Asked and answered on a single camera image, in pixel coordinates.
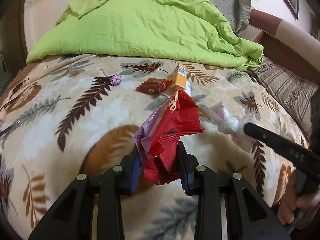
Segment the right hand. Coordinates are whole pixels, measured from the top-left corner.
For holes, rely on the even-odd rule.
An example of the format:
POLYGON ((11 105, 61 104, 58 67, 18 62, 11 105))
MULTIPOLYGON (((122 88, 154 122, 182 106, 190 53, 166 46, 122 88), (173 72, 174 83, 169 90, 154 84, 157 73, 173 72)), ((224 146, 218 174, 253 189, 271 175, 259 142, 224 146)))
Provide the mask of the right hand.
POLYGON ((285 224, 292 224, 295 219, 294 211, 300 209, 305 210, 305 215, 298 220, 296 228, 306 228, 314 218, 319 209, 319 189, 314 193, 308 193, 297 197, 296 195, 297 171, 295 170, 286 186, 285 194, 283 195, 280 206, 277 212, 277 217, 280 222, 285 224))

